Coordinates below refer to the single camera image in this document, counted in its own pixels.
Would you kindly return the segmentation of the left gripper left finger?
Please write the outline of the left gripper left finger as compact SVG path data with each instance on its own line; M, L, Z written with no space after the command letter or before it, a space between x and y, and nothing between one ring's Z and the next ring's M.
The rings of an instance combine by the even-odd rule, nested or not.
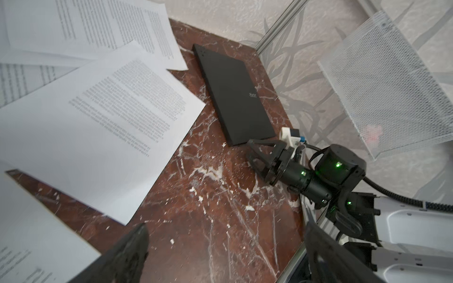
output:
M138 283L148 256L149 232L142 223L75 276L72 283Z

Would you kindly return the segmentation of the black folder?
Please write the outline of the black folder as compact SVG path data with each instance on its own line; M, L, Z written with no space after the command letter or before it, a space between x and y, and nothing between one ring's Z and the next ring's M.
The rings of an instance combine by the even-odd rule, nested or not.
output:
M267 112L243 61L194 44L193 53L218 114L226 143L276 136Z

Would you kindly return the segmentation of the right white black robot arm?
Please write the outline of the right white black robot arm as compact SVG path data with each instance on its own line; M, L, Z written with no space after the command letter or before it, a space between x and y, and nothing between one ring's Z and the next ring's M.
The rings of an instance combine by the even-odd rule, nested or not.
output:
M281 283L450 283L453 208L406 198L366 176L366 162L348 148L250 140L251 167L269 185L281 183L304 208L304 242Z

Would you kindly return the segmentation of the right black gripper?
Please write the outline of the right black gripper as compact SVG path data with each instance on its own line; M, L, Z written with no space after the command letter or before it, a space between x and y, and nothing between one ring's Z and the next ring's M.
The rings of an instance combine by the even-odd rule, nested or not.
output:
M252 169L265 183L275 185L281 181L287 186L307 186L308 168L303 165L305 145L286 148L282 140L251 139L247 146L256 154L248 155Z

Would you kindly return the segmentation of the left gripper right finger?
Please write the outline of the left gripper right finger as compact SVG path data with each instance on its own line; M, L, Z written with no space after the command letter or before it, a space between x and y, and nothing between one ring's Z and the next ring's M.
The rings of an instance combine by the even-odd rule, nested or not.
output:
M365 264L314 222L305 226L304 242L313 283L381 283Z

